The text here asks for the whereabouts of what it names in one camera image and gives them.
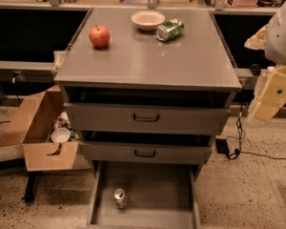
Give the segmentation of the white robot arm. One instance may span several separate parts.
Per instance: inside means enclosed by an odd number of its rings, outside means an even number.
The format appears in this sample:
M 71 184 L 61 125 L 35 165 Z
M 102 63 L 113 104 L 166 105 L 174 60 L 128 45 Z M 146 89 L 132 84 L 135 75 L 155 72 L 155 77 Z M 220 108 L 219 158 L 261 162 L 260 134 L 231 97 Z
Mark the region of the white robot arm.
M 286 1 L 267 25 L 247 39 L 244 47 L 263 50 L 265 57 L 275 63 L 257 78 L 249 107 L 251 118 L 270 120 L 286 104 Z

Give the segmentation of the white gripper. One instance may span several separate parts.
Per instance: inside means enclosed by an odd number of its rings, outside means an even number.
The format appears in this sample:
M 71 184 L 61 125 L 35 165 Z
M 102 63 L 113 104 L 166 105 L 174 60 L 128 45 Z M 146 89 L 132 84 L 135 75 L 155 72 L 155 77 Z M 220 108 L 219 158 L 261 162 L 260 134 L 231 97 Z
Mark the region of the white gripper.
M 262 27 L 246 40 L 244 47 L 258 51 L 265 49 L 266 27 Z M 275 68 L 267 78 L 263 100 L 269 104 L 257 103 L 252 117 L 258 120 L 270 120 L 286 103 L 286 66 Z

